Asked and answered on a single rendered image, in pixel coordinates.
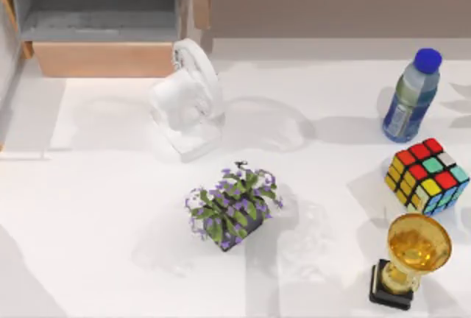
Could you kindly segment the white desk fan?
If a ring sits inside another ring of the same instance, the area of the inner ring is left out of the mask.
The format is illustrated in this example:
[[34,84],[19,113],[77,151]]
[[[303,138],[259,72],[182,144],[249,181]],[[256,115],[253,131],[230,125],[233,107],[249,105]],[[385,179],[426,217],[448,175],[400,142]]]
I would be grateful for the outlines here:
[[174,42],[175,71],[149,91],[150,113],[160,132],[189,162],[212,151],[222,138],[224,96],[210,58],[190,38]]

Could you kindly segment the purple flowered pot plant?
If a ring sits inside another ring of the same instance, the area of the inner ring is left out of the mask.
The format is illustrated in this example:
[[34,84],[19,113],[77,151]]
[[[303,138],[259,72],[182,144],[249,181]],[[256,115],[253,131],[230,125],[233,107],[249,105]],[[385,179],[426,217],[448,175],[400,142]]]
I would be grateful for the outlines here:
[[227,252],[272,217],[269,201],[278,209],[283,201],[270,171],[252,169],[242,160],[222,169],[221,174],[214,187],[192,189],[184,206],[192,233]]

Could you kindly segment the pale wooden drawer front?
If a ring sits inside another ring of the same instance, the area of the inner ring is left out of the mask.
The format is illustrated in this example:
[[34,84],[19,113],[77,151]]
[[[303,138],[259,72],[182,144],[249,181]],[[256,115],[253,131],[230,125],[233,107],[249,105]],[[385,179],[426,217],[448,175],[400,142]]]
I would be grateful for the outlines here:
[[174,72],[171,43],[34,42],[47,77],[166,77]]

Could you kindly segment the blue capped plastic bottle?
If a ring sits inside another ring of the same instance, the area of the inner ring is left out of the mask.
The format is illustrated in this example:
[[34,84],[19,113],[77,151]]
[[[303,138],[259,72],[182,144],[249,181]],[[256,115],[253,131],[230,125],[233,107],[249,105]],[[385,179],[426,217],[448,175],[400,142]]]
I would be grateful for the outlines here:
[[442,55],[421,48],[397,81],[392,102],[383,119],[383,132],[397,143],[415,138],[438,91]]

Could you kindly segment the multicoloured puzzle cube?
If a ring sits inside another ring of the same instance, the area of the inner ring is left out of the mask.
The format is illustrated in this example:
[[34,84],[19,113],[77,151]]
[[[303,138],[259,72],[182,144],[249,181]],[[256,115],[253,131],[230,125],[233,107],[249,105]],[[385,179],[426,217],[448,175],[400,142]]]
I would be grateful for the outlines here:
[[394,154],[385,183],[407,211],[435,216],[456,204],[471,177],[428,138]]

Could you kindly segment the gold trophy on black base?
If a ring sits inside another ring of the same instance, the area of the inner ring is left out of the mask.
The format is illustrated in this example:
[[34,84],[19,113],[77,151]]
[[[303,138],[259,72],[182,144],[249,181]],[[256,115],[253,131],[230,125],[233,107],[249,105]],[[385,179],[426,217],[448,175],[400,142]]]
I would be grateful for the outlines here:
[[406,213],[390,224],[386,245],[389,257],[372,266],[369,300],[407,311],[422,276],[450,259],[452,242],[435,219]]

